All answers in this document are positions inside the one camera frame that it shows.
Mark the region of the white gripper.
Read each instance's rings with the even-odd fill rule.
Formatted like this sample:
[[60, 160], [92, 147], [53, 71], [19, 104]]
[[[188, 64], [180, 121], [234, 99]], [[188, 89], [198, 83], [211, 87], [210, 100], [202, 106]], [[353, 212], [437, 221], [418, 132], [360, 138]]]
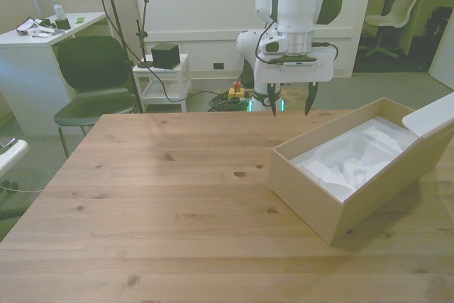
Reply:
[[273, 116], [276, 116], [276, 101], [280, 99], [279, 88], [275, 83], [309, 82], [308, 97], [304, 112], [307, 116], [316, 99], [318, 82], [328, 82], [333, 78], [334, 49], [314, 50], [308, 56], [291, 56], [294, 61], [278, 61], [277, 64], [256, 60], [254, 77], [256, 83], [269, 83], [267, 95]]

